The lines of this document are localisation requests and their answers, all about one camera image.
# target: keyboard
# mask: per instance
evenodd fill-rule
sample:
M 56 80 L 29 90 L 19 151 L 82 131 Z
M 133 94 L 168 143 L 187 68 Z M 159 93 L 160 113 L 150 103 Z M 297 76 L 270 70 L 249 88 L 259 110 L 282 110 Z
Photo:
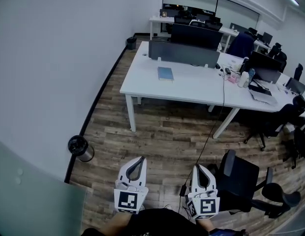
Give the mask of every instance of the keyboard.
M 249 85 L 249 89 L 252 90 L 252 91 L 255 91 L 255 92 L 260 92 L 260 93 L 272 96 L 271 91 L 266 90 L 264 88 L 256 87 L 256 86 L 253 86 L 253 85 Z

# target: trash can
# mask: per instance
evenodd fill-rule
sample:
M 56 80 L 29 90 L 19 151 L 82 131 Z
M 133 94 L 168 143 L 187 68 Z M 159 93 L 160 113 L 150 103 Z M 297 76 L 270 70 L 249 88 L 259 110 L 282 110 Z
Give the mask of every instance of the trash can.
M 82 162 L 93 159 L 94 150 L 83 136 L 73 136 L 68 142 L 68 150 Z
M 136 49 L 136 40 L 137 40 L 136 37 L 129 37 L 129 38 L 127 39 L 127 48 L 128 48 L 129 50 L 134 50 L 134 49 Z

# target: desk leg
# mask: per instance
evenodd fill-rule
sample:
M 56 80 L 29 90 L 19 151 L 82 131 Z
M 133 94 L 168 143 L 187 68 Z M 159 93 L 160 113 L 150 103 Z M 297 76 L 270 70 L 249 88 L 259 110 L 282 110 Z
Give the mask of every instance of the desk leg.
M 153 22 L 151 21 L 151 40 L 153 39 Z
M 240 108 L 233 108 L 227 118 L 223 121 L 223 123 L 220 125 L 218 130 L 213 135 L 213 138 L 216 139 L 220 136 L 220 134 L 225 130 L 225 128 L 228 126 L 228 124 L 232 121 L 233 117 L 237 114 L 237 112 L 240 110 Z
M 223 49 L 223 52 L 224 52 L 224 53 L 227 51 L 227 47 L 228 47 L 228 45 L 229 45 L 230 37 L 231 37 L 231 35 L 228 35 L 227 42 L 226 42 L 226 46 L 225 46 L 225 48 Z
M 208 112 L 211 113 L 211 112 L 213 111 L 213 109 L 214 109 L 214 106 L 215 106 L 215 105 L 210 105 L 210 107 L 208 108 Z
M 135 124 L 134 106 L 133 106 L 132 96 L 126 94 L 125 98 L 126 98 L 126 104 L 127 104 L 129 124 L 131 125 L 132 132 L 136 132 L 136 124 Z

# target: blue notebook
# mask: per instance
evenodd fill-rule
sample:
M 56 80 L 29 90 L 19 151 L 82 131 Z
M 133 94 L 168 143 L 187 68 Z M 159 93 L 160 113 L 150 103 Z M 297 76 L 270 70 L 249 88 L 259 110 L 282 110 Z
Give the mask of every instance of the blue notebook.
M 169 67 L 158 67 L 158 76 L 160 80 L 169 80 L 173 81 L 172 70 Z

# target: office desk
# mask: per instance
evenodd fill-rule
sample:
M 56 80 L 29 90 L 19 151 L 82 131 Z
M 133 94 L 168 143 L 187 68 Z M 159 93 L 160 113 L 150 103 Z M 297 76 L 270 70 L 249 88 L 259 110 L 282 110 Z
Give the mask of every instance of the office desk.
M 151 24 L 151 32 L 150 32 L 150 40 L 153 39 L 153 23 L 168 23 L 168 24 L 174 24 L 174 18 L 172 17 L 151 17 L 149 19 L 150 21 L 150 24 Z M 226 46 L 223 50 L 223 52 L 225 53 L 227 51 L 227 47 L 228 47 L 228 44 L 229 44 L 229 41 L 230 41 L 230 37 L 233 36 L 233 37 L 236 37 L 238 36 L 238 32 L 235 32 L 234 30 L 232 29 L 229 29 L 227 27 L 221 27 L 219 32 L 225 34 L 225 35 L 228 35 L 228 38 L 227 38 L 227 42 L 226 42 Z M 270 49 L 270 47 L 266 46 L 264 43 L 262 43 L 261 41 L 258 41 L 256 40 L 254 42 L 254 44 L 256 45 L 256 48 L 255 50 L 257 51 L 259 47 L 263 47 L 265 49 Z
M 141 97 L 146 97 L 212 106 L 222 106 L 225 98 L 224 105 L 233 109 L 214 133 L 214 139 L 219 137 L 239 109 L 276 112 L 285 104 L 292 103 L 293 96 L 286 95 L 284 91 L 279 91 L 275 85 L 274 88 L 271 88 L 271 92 L 277 99 L 278 105 L 271 106 L 254 100 L 247 88 L 240 88 L 237 84 L 229 81 L 224 82 L 217 69 L 156 61 L 143 54 L 148 54 L 148 42 L 142 42 L 140 45 L 120 90 L 120 93 L 125 94 L 126 97 L 128 116 L 133 132 L 136 131 L 136 124 L 132 96 L 138 98 L 138 103 L 140 103 Z M 221 53 L 218 59 L 221 67 L 229 64 L 241 64 L 242 61 L 243 59 L 239 57 L 225 53 Z M 174 81 L 159 80 L 158 66 L 170 67 Z

